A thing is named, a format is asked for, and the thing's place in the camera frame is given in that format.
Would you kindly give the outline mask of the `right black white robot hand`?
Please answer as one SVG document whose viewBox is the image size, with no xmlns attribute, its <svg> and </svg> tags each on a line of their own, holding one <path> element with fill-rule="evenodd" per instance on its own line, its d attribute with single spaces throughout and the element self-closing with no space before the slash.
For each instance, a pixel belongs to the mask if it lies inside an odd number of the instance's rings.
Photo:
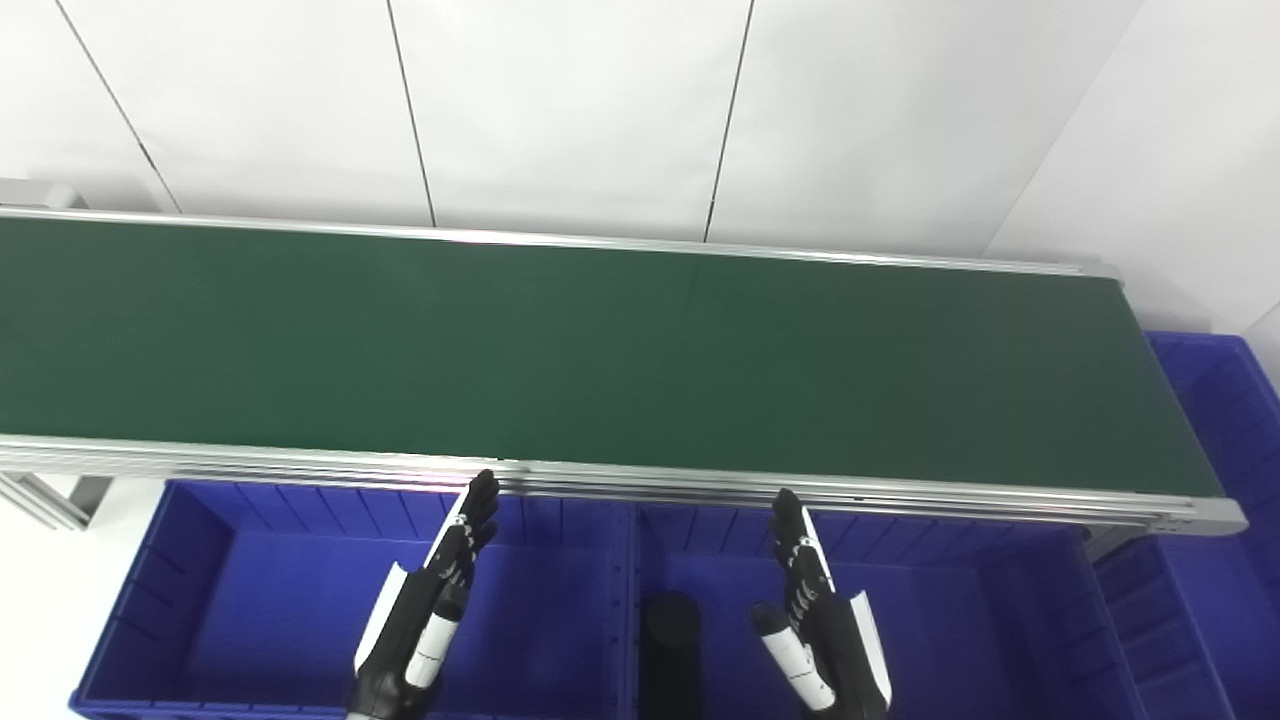
<svg viewBox="0 0 1280 720">
<path fill-rule="evenodd" d="M 806 719 L 886 719 L 892 684 L 867 592 L 837 591 L 809 509 L 790 488 L 771 507 L 783 600 L 751 605 L 754 632 Z"/>
</svg>

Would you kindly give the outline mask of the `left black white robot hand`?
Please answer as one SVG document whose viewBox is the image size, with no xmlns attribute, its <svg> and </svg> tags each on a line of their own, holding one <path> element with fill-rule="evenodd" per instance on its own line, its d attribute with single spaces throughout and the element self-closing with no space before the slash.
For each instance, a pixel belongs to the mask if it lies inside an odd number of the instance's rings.
<svg viewBox="0 0 1280 720">
<path fill-rule="evenodd" d="M 355 656 L 348 719 L 424 719 L 442 689 L 477 556 L 497 534 L 500 484 L 480 471 L 454 501 L 421 568 L 393 564 Z"/>
</svg>

